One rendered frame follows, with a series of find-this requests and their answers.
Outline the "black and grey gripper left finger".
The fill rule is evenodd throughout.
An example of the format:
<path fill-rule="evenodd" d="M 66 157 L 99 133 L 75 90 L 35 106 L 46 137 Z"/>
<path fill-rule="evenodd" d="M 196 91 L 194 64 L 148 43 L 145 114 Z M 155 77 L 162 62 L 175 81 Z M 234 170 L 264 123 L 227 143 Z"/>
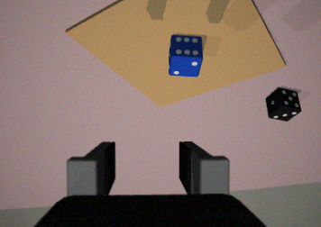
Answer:
<path fill-rule="evenodd" d="M 67 160 L 67 196 L 109 195 L 114 181 L 114 141 L 102 141 L 84 157 Z"/>

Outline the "black die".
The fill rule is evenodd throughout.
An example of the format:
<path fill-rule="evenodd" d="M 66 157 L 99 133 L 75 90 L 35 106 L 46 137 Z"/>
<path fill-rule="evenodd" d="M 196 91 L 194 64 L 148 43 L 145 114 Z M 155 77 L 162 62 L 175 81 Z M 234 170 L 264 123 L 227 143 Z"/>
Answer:
<path fill-rule="evenodd" d="M 297 91 L 278 87 L 265 100 L 271 119 L 287 122 L 301 112 Z"/>

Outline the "blue die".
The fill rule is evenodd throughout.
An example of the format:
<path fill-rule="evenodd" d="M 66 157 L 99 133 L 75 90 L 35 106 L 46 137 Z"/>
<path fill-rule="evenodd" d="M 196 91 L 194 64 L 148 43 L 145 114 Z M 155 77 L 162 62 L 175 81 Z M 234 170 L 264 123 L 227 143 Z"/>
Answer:
<path fill-rule="evenodd" d="M 198 77 L 203 61 L 200 36 L 171 35 L 169 75 Z"/>

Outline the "tan flat mat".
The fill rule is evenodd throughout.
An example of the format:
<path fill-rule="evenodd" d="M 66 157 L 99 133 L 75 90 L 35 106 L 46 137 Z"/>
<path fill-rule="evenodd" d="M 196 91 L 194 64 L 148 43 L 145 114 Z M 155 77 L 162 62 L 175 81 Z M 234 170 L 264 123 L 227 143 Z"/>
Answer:
<path fill-rule="evenodd" d="M 253 0 L 117 0 L 65 33 L 159 107 L 286 67 Z M 198 77 L 169 75 L 171 35 L 202 38 Z"/>

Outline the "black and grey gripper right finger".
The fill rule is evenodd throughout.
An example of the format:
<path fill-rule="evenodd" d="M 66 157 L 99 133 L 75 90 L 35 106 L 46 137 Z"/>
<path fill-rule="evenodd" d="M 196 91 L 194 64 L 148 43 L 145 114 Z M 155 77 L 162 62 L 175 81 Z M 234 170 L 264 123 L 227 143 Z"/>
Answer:
<path fill-rule="evenodd" d="M 192 141 L 179 142 L 179 179 L 187 194 L 229 195 L 230 159 L 212 156 Z"/>

